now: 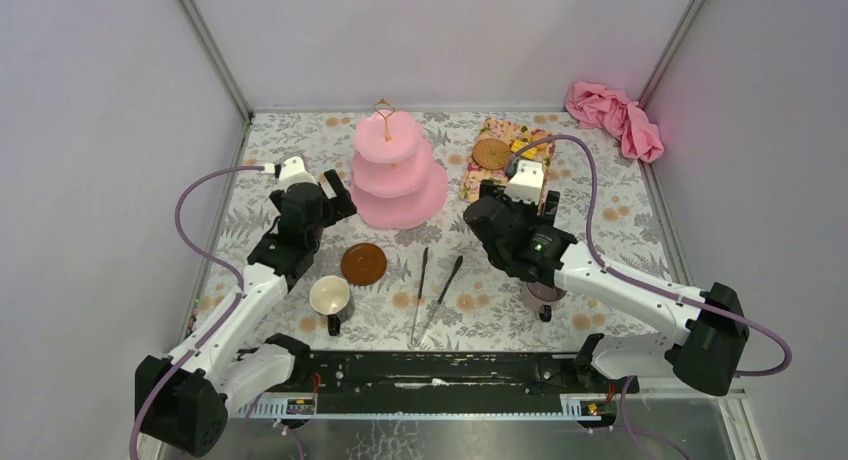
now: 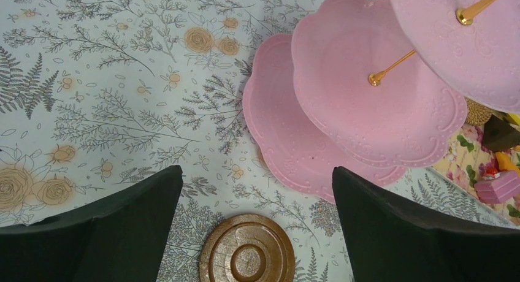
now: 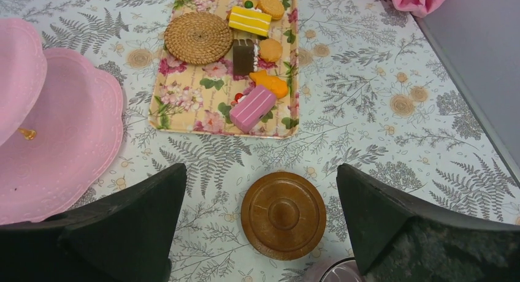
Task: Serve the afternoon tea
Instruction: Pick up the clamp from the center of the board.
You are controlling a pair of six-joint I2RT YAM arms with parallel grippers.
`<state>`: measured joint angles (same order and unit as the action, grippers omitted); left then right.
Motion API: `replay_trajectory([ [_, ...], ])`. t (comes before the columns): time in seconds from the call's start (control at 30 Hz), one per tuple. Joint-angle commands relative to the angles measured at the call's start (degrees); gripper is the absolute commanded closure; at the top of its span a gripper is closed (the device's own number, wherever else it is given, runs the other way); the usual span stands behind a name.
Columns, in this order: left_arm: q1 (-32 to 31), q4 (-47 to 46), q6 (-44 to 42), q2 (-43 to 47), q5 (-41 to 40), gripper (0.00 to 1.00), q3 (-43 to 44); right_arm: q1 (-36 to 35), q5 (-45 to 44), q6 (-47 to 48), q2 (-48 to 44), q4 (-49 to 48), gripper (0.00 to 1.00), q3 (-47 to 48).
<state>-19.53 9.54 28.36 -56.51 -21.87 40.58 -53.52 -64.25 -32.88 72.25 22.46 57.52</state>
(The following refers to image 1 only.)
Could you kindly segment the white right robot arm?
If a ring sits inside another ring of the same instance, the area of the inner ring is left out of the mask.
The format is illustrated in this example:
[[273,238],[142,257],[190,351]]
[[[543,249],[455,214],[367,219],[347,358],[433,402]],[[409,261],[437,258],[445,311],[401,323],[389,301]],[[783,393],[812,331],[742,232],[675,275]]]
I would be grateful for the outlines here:
[[704,291],[594,258],[586,243],[554,227],[554,212],[539,215],[486,180],[463,218],[508,276],[556,298],[599,300],[653,328],[628,338],[591,335],[573,366],[577,385],[597,392],[629,376],[675,376],[701,393],[727,394],[750,336],[733,319],[744,314],[736,291],[721,283]]

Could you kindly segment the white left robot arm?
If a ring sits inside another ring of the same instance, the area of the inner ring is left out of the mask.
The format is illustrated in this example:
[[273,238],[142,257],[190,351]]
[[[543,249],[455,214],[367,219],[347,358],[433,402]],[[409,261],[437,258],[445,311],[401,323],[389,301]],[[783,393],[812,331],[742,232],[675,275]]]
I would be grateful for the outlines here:
[[330,193],[300,158],[260,170],[279,181],[269,196],[278,215],[243,269],[206,256],[235,275],[235,288],[195,333],[164,356],[149,355],[138,365],[132,459],[139,456],[141,435],[201,457],[218,442],[234,411],[276,384],[296,391],[309,381],[308,361],[276,342],[261,345],[246,361],[235,356],[248,331],[313,265],[324,229],[357,209],[335,170],[324,173]]

